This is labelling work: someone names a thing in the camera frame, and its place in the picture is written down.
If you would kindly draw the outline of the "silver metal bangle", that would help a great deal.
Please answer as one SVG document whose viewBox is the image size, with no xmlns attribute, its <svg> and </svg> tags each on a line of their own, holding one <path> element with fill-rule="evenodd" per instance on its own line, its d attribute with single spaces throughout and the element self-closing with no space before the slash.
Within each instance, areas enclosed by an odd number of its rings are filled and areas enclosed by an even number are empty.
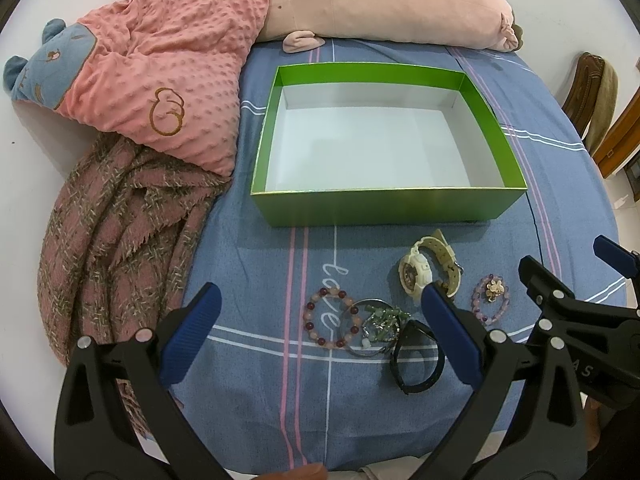
<svg viewBox="0 0 640 480">
<path fill-rule="evenodd" d="M 358 358 L 373 358 L 392 350 L 405 315 L 381 299 L 343 298 L 338 348 Z"/>
</svg>

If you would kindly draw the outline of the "wooden door frame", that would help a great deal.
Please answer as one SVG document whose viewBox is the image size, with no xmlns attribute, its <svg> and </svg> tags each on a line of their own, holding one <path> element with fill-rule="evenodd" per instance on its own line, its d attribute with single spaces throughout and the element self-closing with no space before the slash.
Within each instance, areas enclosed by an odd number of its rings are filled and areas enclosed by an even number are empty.
<svg viewBox="0 0 640 480">
<path fill-rule="evenodd" d="M 594 152 L 593 160 L 603 179 L 611 177 L 639 146 L 639 92 L 608 130 L 603 142 Z"/>
</svg>

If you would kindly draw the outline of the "green cardboard box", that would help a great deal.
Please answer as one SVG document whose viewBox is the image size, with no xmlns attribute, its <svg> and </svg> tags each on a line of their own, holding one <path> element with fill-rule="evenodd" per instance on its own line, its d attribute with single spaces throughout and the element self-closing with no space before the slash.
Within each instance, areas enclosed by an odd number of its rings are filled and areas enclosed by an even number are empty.
<svg viewBox="0 0 640 480">
<path fill-rule="evenodd" d="M 272 226 L 489 221 L 526 188 L 465 73 L 337 62 L 274 74 L 250 187 Z"/>
</svg>

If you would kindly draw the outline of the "cream white wristwatch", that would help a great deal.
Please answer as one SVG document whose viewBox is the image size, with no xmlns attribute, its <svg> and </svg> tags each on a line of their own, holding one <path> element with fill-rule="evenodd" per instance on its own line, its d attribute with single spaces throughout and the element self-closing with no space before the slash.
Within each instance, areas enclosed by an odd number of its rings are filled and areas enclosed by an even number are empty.
<svg viewBox="0 0 640 480">
<path fill-rule="evenodd" d="M 421 237 L 398 263 L 399 281 L 404 292 L 417 304 L 427 285 L 439 284 L 448 298 L 460 288 L 463 268 L 454 248 L 441 229 Z"/>
</svg>

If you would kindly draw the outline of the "pink woven fringed scarf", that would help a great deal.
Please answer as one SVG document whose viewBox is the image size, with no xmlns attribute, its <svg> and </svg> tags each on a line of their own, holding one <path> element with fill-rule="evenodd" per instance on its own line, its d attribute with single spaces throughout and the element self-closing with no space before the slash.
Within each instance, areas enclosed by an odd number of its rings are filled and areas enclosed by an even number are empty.
<svg viewBox="0 0 640 480">
<path fill-rule="evenodd" d="M 210 208 L 229 179 L 101 133 L 72 170 L 44 233 L 38 306 L 68 364 L 77 339 L 121 342 L 182 305 Z"/>
</svg>

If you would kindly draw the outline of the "blue striped bed sheet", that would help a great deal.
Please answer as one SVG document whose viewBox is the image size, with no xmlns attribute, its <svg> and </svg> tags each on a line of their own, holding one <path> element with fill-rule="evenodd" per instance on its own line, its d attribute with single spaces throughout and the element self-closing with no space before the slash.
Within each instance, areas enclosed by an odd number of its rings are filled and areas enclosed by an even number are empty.
<svg viewBox="0 0 640 480">
<path fill-rule="evenodd" d="M 241 77 L 241 133 L 233 183 L 213 206 L 194 255 L 186 294 L 217 284 L 221 315 L 189 373 L 172 389 L 183 413 L 222 466 L 264 474 L 306 463 L 355 470 L 431 451 L 471 390 L 451 368 L 424 393 L 395 384 L 387 356 L 324 350 L 303 326 L 321 287 L 413 311 L 401 287 L 401 258 L 431 226 L 272 228 L 250 197 L 262 118 L 281 65 L 387 62 L 468 70 L 497 117 L 528 189 L 498 219 L 442 227 L 463 266 L 454 300 L 467 308 L 477 283 L 503 278 L 510 302 L 496 325 L 524 341 L 538 309 L 518 279 L 533 256 L 580 299 L 626 304 L 624 280 L 592 251 L 617 237 L 600 172 L 542 80 L 516 54 L 333 40 L 315 55 L 254 47 Z"/>
</svg>

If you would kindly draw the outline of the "black fitness band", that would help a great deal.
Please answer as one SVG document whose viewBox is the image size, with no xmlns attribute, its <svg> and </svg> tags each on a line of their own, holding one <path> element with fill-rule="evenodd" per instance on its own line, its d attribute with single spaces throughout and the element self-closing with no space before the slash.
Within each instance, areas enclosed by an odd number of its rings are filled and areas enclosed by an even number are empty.
<svg viewBox="0 0 640 480">
<path fill-rule="evenodd" d="M 390 372 L 400 391 L 411 396 L 431 389 L 442 377 L 445 364 L 445 353 L 432 330 L 420 321 L 408 321 L 390 355 Z"/>
</svg>

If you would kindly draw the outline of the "brown wooden chair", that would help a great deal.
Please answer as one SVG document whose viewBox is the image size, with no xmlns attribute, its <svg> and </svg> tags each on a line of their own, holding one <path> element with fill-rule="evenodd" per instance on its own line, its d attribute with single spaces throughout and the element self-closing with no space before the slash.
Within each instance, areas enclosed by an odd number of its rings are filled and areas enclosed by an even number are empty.
<svg viewBox="0 0 640 480">
<path fill-rule="evenodd" d="M 593 155 L 612 125 L 618 96 L 616 70 L 602 56 L 579 55 L 568 96 L 562 110 Z"/>
</svg>

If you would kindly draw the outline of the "pink dotted bear blanket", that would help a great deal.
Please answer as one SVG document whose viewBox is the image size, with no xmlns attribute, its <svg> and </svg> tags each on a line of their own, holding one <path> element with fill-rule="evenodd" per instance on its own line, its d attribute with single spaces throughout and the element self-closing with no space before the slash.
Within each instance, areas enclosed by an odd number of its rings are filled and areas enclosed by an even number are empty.
<svg viewBox="0 0 640 480">
<path fill-rule="evenodd" d="M 239 84 L 271 0 L 120 0 L 44 26 L 31 58 L 6 61 L 12 100 L 228 177 Z"/>
</svg>

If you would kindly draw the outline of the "pink plush pig pillow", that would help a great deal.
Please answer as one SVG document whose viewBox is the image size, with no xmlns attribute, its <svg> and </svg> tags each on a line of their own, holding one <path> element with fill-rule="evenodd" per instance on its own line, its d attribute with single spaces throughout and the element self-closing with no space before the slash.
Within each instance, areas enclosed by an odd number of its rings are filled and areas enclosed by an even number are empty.
<svg viewBox="0 0 640 480">
<path fill-rule="evenodd" d="M 271 0 L 260 41 L 285 52 L 329 38 L 514 52 L 523 33 L 506 0 Z"/>
</svg>

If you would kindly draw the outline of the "gold flower brooch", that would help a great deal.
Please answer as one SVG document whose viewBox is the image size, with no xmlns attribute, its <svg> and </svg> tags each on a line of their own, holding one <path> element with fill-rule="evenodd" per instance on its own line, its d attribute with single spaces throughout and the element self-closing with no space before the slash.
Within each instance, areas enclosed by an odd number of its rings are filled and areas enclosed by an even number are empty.
<svg viewBox="0 0 640 480">
<path fill-rule="evenodd" d="M 485 285 L 485 298 L 487 302 L 494 302 L 504 294 L 504 284 L 501 278 L 488 278 Z"/>
</svg>

